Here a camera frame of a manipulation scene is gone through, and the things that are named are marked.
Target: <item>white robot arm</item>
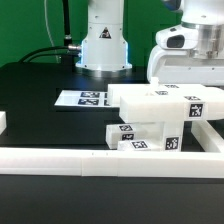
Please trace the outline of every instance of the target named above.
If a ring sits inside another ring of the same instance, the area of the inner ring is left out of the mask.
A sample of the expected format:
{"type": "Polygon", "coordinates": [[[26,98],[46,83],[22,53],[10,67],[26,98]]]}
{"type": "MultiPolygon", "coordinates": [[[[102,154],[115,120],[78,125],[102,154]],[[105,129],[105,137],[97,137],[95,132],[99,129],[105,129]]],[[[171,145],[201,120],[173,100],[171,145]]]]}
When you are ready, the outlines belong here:
{"type": "Polygon", "coordinates": [[[157,76],[162,83],[224,85],[224,1],[163,2],[172,11],[183,11],[183,16],[180,25],[157,33],[157,56],[153,50],[148,80],[157,76]]]}
{"type": "Polygon", "coordinates": [[[76,66],[96,76],[112,76],[132,66],[123,38],[124,0],[88,0],[88,35],[82,42],[82,58],[76,66]]]}

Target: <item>black table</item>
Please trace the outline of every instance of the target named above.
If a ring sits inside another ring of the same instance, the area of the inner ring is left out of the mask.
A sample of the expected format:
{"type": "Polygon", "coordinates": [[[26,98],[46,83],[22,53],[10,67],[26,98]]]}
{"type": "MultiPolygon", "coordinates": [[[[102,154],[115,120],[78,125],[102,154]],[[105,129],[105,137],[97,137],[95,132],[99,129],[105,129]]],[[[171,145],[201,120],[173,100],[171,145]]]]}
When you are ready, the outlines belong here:
{"type": "MultiPolygon", "coordinates": [[[[144,68],[119,79],[82,76],[69,66],[12,63],[0,70],[1,147],[108,149],[116,108],[55,107],[61,90],[107,91],[108,83],[146,83],[144,68]]],[[[220,130],[223,122],[214,123],[220,130]]],[[[183,149],[200,151],[185,125],[183,149]]],[[[1,224],[223,224],[224,180],[0,176],[1,224]]]]}

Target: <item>green background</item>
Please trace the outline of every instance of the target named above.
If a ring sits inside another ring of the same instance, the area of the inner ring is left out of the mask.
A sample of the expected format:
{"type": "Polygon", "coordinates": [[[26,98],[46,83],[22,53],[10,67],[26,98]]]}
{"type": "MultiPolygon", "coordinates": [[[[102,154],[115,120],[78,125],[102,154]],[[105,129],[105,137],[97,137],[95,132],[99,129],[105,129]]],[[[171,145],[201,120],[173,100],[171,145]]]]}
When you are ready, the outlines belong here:
{"type": "MultiPolygon", "coordinates": [[[[75,43],[87,34],[88,0],[70,0],[71,33],[75,43]]],[[[155,46],[155,34],[180,23],[160,0],[125,0],[124,38],[129,43],[129,62],[147,66],[155,46]]],[[[63,45],[62,0],[48,0],[48,19],[55,45],[63,45]]],[[[50,47],[44,17],[44,0],[0,0],[0,66],[18,61],[27,53],[50,47]]],[[[54,58],[41,59],[55,62],[54,58]]]]}

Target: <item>white foam block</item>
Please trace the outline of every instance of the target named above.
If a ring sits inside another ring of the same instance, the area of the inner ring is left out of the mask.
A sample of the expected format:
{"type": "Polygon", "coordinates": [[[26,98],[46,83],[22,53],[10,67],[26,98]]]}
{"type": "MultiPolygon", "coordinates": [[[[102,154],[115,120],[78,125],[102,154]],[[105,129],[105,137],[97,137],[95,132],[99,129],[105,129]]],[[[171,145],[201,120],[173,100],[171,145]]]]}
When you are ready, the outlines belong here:
{"type": "Polygon", "coordinates": [[[147,130],[140,124],[107,125],[106,142],[110,149],[116,149],[119,141],[142,139],[147,134],[147,130]]]}
{"type": "Polygon", "coordinates": [[[108,104],[119,107],[121,96],[145,96],[148,95],[149,88],[150,84],[109,84],[108,104]]]}
{"type": "Polygon", "coordinates": [[[6,114],[0,111],[0,134],[6,129],[6,114]]]}
{"type": "Polygon", "coordinates": [[[224,118],[224,95],[121,97],[125,123],[218,120],[224,118]]]}
{"type": "Polygon", "coordinates": [[[0,148],[0,174],[224,178],[223,153],[117,150],[98,153],[0,148]]]}
{"type": "Polygon", "coordinates": [[[207,121],[192,122],[191,132],[206,152],[224,153],[224,140],[207,121]]]}
{"type": "Polygon", "coordinates": [[[157,95],[157,92],[168,91],[170,94],[178,95],[178,93],[186,92],[187,94],[195,91],[202,91],[206,89],[205,86],[200,84],[167,84],[167,85],[154,85],[154,84],[109,84],[108,85],[108,103],[111,106],[120,106],[121,96],[146,96],[157,95]]]}
{"type": "Polygon", "coordinates": [[[197,94],[201,95],[216,95],[223,94],[223,90],[216,87],[205,87],[202,85],[185,85],[181,88],[168,88],[164,85],[160,85],[156,90],[151,92],[151,95],[172,95],[172,96],[195,96],[197,94]]]}
{"type": "Polygon", "coordinates": [[[121,97],[120,117],[125,123],[183,121],[186,102],[179,96],[121,97]]]}
{"type": "Polygon", "coordinates": [[[133,141],[119,141],[118,151],[161,151],[161,144],[156,139],[138,139],[133,141]]]}
{"type": "Polygon", "coordinates": [[[0,148],[0,173],[80,176],[85,153],[85,150],[0,148]]]}
{"type": "Polygon", "coordinates": [[[152,151],[122,153],[118,163],[118,176],[122,177],[224,177],[222,153],[152,151]]]}
{"type": "Polygon", "coordinates": [[[167,151],[181,151],[184,121],[164,122],[161,133],[162,149],[167,151]]]}

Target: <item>black cable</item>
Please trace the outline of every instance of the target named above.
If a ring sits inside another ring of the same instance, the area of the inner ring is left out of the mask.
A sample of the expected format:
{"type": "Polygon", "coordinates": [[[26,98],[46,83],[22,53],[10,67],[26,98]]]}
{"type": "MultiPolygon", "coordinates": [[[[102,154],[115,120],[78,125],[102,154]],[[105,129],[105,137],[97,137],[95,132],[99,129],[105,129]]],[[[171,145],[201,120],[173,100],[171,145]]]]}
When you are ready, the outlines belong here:
{"type": "Polygon", "coordinates": [[[70,18],[69,18],[69,3],[68,0],[62,0],[63,2],[63,14],[64,14],[64,45],[72,44],[72,37],[70,31],[70,18]]]}
{"type": "Polygon", "coordinates": [[[38,54],[35,55],[33,57],[31,57],[28,61],[26,62],[31,62],[32,60],[34,60],[35,58],[39,58],[39,57],[47,57],[47,56],[63,56],[63,55],[70,55],[70,56],[74,56],[74,57],[78,57],[78,54],[66,54],[66,53],[61,53],[61,54],[38,54]]]}
{"type": "Polygon", "coordinates": [[[31,57],[27,62],[31,62],[31,61],[34,60],[35,58],[39,58],[39,57],[62,56],[62,55],[67,55],[67,54],[38,54],[38,55],[35,55],[35,56],[31,57]]]}
{"type": "Polygon", "coordinates": [[[25,55],[23,58],[21,58],[19,60],[19,63],[23,63],[26,59],[28,59],[29,57],[41,53],[41,52],[45,52],[45,51],[52,51],[52,50],[68,50],[68,46],[56,46],[56,47],[46,47],[46,48],[41,48],[38,49],[36,51],[32,51],[29,54],[25,55]]]}

